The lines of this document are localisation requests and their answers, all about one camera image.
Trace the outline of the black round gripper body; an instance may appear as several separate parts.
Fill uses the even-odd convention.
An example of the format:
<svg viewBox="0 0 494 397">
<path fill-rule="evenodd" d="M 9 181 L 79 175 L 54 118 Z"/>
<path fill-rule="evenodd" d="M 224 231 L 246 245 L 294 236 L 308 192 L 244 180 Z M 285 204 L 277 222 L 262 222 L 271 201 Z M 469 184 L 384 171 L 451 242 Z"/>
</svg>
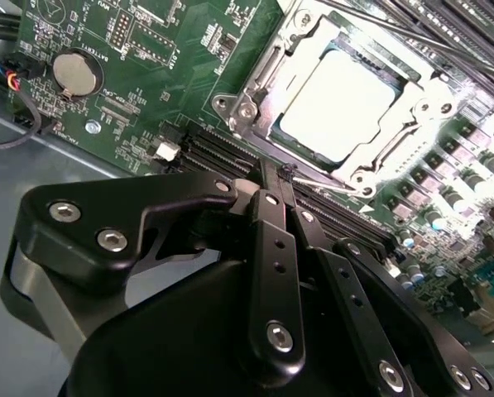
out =
<svg viewBox="0 0 494 397">
<path fill-rule="evenodd" d="M 348 333 L 319 292 L 301 285 L 305 366 L 266 388 L 240 363 L 248 271 L 209 265 L 101 326 L 81 347 L 68 396 L 373 396 Z"/>
</svg>

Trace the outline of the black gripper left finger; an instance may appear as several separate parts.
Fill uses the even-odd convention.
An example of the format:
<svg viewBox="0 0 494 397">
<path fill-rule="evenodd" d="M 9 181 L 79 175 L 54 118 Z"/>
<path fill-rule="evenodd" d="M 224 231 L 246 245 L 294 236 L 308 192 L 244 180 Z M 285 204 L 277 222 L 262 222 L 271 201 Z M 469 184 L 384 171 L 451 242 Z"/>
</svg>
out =
<svg viewBox="0 0 494 397">
<path fill-rule="evenodd" d="M 73 365 L 101 326 L 203 268 L 246 266 L 242 368 L 287 384 L 306 358 L 296 240 L 278 169 L 48 185 L 22 199 L 16 287 Z"/>
</svg>

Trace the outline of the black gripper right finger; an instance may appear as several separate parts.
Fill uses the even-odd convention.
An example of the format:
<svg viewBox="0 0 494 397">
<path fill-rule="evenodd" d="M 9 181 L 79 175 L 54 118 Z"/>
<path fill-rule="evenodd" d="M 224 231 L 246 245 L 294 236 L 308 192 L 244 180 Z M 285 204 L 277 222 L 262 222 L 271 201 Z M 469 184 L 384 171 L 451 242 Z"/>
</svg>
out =
<svg viewBox="0 0 494 397">
<path fill-rule="evenodd" d="M 278 168 L 284 202 L 336 328 L 348 335 L 356 396 L 494 396 L 494 378 L 451 333 L 349 238 L 333 244 L 298 206 L 294 165 Z"/>
</svg>

